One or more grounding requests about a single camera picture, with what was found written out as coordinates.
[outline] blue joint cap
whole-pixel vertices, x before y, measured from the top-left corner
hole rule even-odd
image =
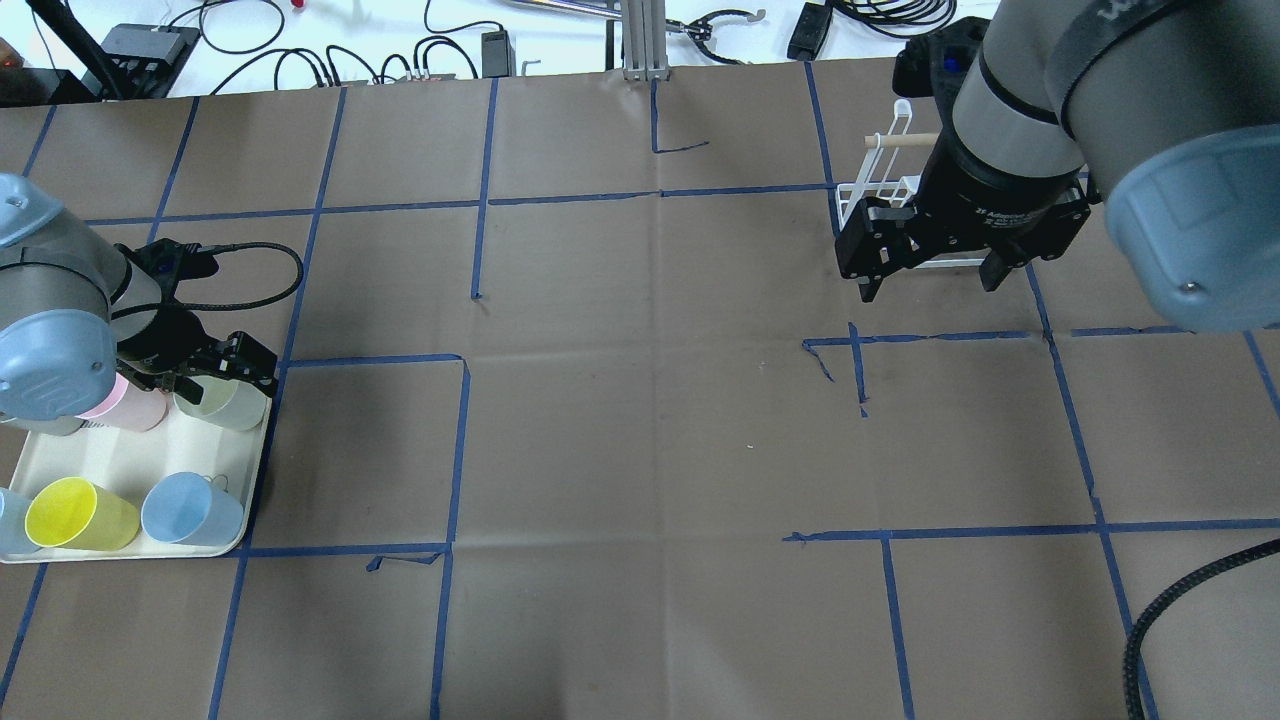
[[[0,331],[0,413],[54,420],[96,407],[115,387],[115,337],[97,315],[45,310]]]
[[[1107,197],[1107,231],[1152,306],[1188,331],[1280,320],[1280,124],[1176,145]]]
[[[0,247],[8,247],[49,224],[63,204],[22,176],[0,173]]]

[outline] white tray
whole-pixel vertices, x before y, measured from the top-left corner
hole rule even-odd
[[[142,507],[147,492],[163,478],[189,470],[214,478],[244,507],[236,539],[221,547],[156,542],[138,530],[133,542],[114,551],[46,547],[32,553],[0,553],[0,562],[68,562],[76,560],[137,560],[143,557],[214,557],[229,552],[244,537],[266,441],[268,402],[261,423],[251,430],[228,430],[188,418],[170,400],[165,419],[145,433],[116,428],[84,428],[67,437],[27,436],[9,489],[36,497],[59,478],[79,475]]]

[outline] metal post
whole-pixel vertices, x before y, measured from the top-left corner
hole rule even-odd
[[[622,37],[627,79],[667,79],[666,0],[622,0]]]

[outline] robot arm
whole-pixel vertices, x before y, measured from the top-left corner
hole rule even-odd
[[[179,281],[218,270],[215,252],[168,240],[113,247],[26,178],[0,174],[0,413],[84,413],[106,397],[118,369],[192,402],[201,389],[189,377],[201,374],[273,395],[270,350],[244,333],[216,341],[174,301]]]
[[[895,90],[933,95],[943,132],[909,208],[863,201],[841,273],[874,299],[890,273],[989,249],[1060,256],[1093,200],[1152,305],[1187,329],[1280,320],[1280,4],[1005,0],[899,55]]]

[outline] blue cup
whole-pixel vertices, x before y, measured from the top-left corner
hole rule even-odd
[[[219,547],[239,534],[244,509],[196,473],[174,473],[142,502],[142,530],[154,541]]]
[[[31,507],[29,497],[9,488],[0,488],[0,552],[26,555],[40,550],[40,546],[27,537],[28,507]]]

